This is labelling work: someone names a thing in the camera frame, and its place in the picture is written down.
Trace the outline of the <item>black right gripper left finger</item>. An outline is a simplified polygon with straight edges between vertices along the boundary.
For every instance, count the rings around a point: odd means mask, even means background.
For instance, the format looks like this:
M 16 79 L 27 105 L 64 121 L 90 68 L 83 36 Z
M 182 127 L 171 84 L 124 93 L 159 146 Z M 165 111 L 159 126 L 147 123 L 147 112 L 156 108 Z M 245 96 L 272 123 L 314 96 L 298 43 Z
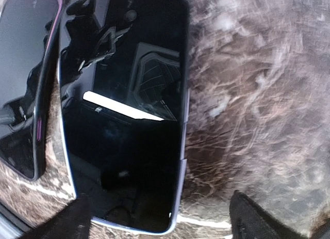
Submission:
M 80 195 L 45 223 L 30 229 L 20 238 L 88 238 L 92 219 L 90 200 Z

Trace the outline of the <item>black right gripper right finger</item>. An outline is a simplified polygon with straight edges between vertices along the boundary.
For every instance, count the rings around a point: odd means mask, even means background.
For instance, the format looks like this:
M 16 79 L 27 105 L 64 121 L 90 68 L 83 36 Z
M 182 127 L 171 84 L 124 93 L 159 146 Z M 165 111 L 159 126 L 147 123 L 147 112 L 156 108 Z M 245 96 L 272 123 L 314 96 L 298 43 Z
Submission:
M 232 235 L 243 238 L 304 238 L 304 236 L 285 226 L 246 194 L 236 190 L 229 204 Z

